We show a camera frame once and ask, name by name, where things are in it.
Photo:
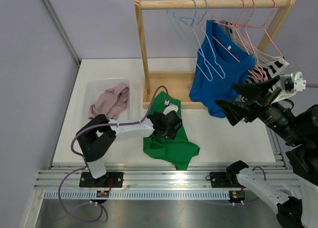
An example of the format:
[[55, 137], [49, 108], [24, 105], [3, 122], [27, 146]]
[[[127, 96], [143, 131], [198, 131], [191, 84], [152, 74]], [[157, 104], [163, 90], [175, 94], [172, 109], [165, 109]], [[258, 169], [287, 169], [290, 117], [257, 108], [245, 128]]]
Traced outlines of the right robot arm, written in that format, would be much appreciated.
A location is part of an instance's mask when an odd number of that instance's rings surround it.
[[239, 160], [226, 168], [226, 182], [251, 190], [276, 215], [283, 228], [316, 228], [318, 226], [318, 106], [294, 116], [290, 108], [279, 101], [283, 92], [306, 89], [305, 80], [276, 76], [257, 83], [234, 83], [232, 89], [245, 101], [216, 99], [227, 120], [235, 126], [241, 120], [262, 121], [293, 147], [286, 156], [300, 184], [298, 199], [279, 191]]

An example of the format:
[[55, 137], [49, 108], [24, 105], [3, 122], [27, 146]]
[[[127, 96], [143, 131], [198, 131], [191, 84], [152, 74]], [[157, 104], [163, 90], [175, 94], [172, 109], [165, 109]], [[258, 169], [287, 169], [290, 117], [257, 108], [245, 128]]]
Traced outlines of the black white striped top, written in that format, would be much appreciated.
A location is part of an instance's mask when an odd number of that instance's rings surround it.
[[272, 79], [273, 77], [282, 73], [282, 71], [289, 66], [289, 63], [282, 56], [279, 56], [280, 58], [278, 60], [268, 63], [259, 62], [256, 54], [252, 54], [252, 57], [256, 64], [264, 69], [267, 75], [267, 77], [263, 78], [264, 80]]

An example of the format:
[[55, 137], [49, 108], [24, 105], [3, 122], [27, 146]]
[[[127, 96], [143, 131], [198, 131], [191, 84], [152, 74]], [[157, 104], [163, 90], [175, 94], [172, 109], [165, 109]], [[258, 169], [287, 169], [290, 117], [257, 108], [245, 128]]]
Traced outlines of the pink tank top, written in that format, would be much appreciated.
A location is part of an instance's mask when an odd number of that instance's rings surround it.
[[117, 120], [126, 110], [129, 101], [129, 86], [121, 82], [113, 88], [106, 89], [89, 108], [88, 118], [103, 114], [107, 119]]

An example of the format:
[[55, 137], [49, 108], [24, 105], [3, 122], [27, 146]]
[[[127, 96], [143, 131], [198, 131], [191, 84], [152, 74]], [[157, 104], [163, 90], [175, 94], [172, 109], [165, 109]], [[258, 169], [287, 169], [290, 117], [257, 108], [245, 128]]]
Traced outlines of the grey tank top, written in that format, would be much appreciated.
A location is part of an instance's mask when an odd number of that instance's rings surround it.
[[241, 47], [243, 50], [247, 49], [250, 53], [256, 54], [259, 62], [268, 63], [271, 61], [276, 61], [280, 58], [280, 57], [274, 57], [274, 56], [270, 56], [268, 54], [265, 54], [264, 52], [258, 50], [255, 47], [252, 49], [250, 43], [248, 41], [246, 41], [241, 36], [240, 33], [236, 34], [236, 31], [235, 31], [234, 27], [232, 27], [232, 24], [230, 24], [229, 22], [227, 22], [225, 20], [220, 20], [219, 22], [220, 22], [219, 26], [231, 38], [231, 40], [236, 45]]

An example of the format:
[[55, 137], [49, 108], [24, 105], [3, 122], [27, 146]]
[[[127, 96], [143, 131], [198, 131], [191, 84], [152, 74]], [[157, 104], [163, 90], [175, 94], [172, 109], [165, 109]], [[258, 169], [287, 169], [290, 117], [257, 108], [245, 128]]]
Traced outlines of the wooden clothes rack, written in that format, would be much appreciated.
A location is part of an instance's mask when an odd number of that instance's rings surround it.
[[151, 98], [160, 85], [167, 86], [171, 95], [181, 100], [183, 109], [204, 107], [200, 102], [192, 102], [188, 96], [186, 87], [194, 78], [194, 71], [191, 69], [181, 66], [179, 70], [171, 71], [168, 66], [161, 65], [156, 71], [149, 71], [142, 14], [144, 10], [272, 8], [276, 14], [258, 45], [259, 50], [266, 51], [270, 45], [270, 39], [274, 38], [280, 30], [295, 3], [296, 0], [134, 0], [145, 75], [143, 108], [149, 107]]

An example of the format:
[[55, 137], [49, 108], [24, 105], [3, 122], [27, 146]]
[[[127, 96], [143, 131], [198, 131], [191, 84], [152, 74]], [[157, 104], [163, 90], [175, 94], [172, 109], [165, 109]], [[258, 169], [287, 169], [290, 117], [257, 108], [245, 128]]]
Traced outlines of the clear plastic basket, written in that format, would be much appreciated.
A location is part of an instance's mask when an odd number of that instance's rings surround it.
[[[113, 88], [119, 83], [124, 82], [129, 86], [130, 81], [127, 78], [108, 78], [108, 79], [96, 79], [91, 80], [86, 84], [83, 106], [82, 106], [82, 118], [84, 120], [89, 119], [89, 108], [92, 104], [96, 102], [99, 95], [104, 93], [106, 89]], [[129, 101], [126, 110], [120, 113], [118, 119], [129, 119], [130, 118], [130, 91], [129, 91]]]

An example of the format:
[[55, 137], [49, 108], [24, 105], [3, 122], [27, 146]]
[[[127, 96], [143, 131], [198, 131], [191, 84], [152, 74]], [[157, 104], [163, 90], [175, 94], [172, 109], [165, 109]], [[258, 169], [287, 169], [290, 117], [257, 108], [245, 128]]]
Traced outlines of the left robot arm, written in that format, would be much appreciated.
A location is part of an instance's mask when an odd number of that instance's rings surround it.
[[104, 114], [95, 116], [75, 136], [90, 172], [90, 182], [102, 187], [107, 182], [107, 169], [103, 157], [114, 141], [130, 138], [167, 137], [174, 139], [182, 126], [179, 114], [154, 112], [136, 122], [109, 120]]

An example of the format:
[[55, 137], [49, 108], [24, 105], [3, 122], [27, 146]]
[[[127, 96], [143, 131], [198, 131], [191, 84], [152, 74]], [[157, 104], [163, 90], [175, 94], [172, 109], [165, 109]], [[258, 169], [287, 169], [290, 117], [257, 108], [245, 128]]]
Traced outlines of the green tank top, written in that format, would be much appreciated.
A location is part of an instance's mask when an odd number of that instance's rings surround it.
[[[164, 111], [164, 102], [166, 100], [166, 93], [160, 92], [154, 99], [150, 108], [150, 114], [155, 111]], [[191, 159], [199, 154], [200, 147], [187, 138], [184, 127], [182, 126], [174, 140], [157, 137], [144, 138], [143, 152], [154, 159], [161, 159], [172, 163], [177, 170], [186, 170]]]

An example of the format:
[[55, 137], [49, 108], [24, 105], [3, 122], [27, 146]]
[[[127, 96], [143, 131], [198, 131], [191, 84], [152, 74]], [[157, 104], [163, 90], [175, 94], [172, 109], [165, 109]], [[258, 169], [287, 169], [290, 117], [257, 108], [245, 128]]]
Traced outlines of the blue tank top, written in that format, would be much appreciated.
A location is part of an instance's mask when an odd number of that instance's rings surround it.
[[225, 118], [215, 100], [236, 100], [238, 93], [232, 84], [244, 83], [254, 66], [250, 54], [237, 46], [214, 20], [207, 20], [189, 98], [201, 102], [211, 116]]

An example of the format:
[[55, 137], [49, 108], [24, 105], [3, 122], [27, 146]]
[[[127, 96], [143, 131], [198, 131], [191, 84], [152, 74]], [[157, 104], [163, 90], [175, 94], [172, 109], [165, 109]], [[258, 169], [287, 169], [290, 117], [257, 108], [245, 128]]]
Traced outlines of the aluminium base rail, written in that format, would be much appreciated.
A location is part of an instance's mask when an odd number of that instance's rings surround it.
[[[57, 189], [63, 183], [64, 189], [76, 189], [80, 183], [80, 173], [74, 171], [81, 167], [80, 163], [54, 163], [49, 169], [41, 170], [35, 180], [35, 189]], [[175, 170], [171, 165], [131, 165], [124, 163], [107, 163], [108, 171], [123, 173], [123, 189], [169, 189], [169, 190], [204, 190], [211, 187], [206, 176], [212, 171], [225, 171], [224, 165], [195, 163], [185, 171]], [[299, 182], [295, 174], [283, 166], [264, 166], [266, 180], [271, 185], [282, 190], [298, 190]]]

